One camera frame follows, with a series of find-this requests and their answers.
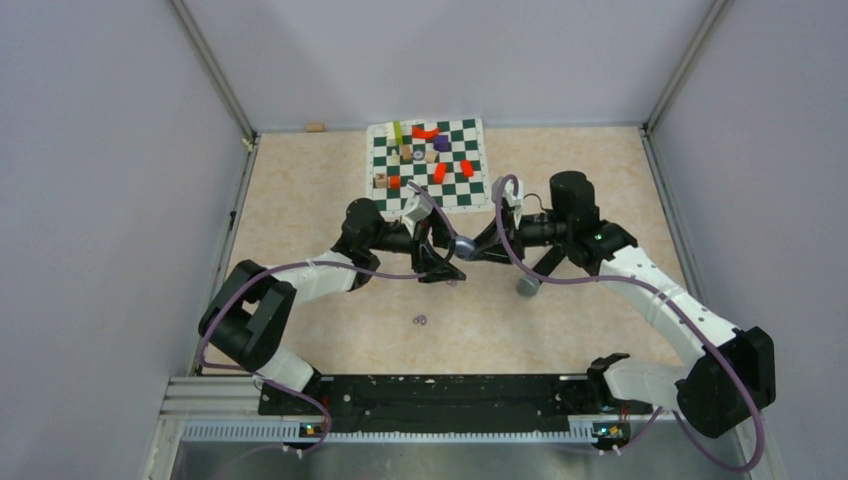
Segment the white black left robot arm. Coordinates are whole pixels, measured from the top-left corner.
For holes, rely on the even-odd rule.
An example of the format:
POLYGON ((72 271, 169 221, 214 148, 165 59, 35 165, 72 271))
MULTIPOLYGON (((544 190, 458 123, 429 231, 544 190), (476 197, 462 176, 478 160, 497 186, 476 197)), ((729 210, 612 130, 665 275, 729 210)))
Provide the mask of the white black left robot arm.
POLYGON ((315 368, 282 344, 291 310, 325 295, 350 292, 378 275, 377 252, 406 254, 420 283, 463 281, 465 274, 439 255, 452 246, 446 222, 421 205, 409 220, 387 221, 377 203, 349 204, 332 248, 288 266, 236 264, 198 325, 201 337, 243 370, 283 386, 283 401, 297 413, 319 404, 315 368))

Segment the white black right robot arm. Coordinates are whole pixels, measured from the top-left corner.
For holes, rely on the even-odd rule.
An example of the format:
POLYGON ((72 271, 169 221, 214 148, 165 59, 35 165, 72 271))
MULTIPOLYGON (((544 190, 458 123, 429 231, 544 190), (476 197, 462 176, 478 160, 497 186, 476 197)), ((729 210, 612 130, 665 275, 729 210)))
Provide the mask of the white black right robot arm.
POLYGON ((603 358, 586 385, 589 404, 612 412, 625 400, 682 415, 700 434, 718 438, 776 399, 774 342, 761 328, 744 330, 710 311, 639 247, 604 220, 595 189, 578 171, 549 180, 551 206, 523 211, 523 184, 513 175, 492 186, 495 219, 477 238, 476 260, 514 263, 527 247, 547 246, 624 298, 674 349, 678 366, 627 355, 603 358))

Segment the grey-blue earbud case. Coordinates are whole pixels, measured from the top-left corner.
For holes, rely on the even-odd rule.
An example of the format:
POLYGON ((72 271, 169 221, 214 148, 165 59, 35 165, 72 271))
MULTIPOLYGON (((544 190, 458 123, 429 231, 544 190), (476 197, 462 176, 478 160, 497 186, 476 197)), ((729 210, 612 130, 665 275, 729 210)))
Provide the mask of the grey-blue earbud case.
POLYGON ((459 235, 454 239, 454 254, 465 261, 470 261, 477 246, 469 237, 459 235))

